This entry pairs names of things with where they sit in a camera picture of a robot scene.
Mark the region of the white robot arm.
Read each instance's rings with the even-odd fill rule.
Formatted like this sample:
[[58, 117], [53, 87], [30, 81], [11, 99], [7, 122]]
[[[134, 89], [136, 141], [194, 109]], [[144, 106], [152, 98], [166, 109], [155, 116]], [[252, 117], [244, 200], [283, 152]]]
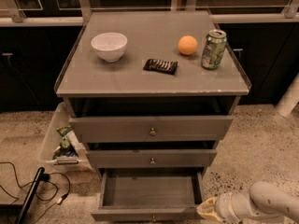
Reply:
[[299, 199], [275, 185], [259, 181], [248, 192], [226, 192], [199, 204], [197, 214], [203, 219], [235, 224], [243, 219], [281, 223], [284, 217], [299, 222]]

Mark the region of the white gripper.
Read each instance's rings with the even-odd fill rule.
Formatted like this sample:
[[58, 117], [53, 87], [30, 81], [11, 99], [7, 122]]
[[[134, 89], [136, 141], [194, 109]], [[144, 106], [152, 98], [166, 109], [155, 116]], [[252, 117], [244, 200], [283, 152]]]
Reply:
[[197, 214], [203, 219], [228, 223], [248, 218], [258, 220], [262, 216], [262, 205], [265, 201], [263, 194], [250, 192], [227, 192], [217, 197], [208, 198], [196, 208]]

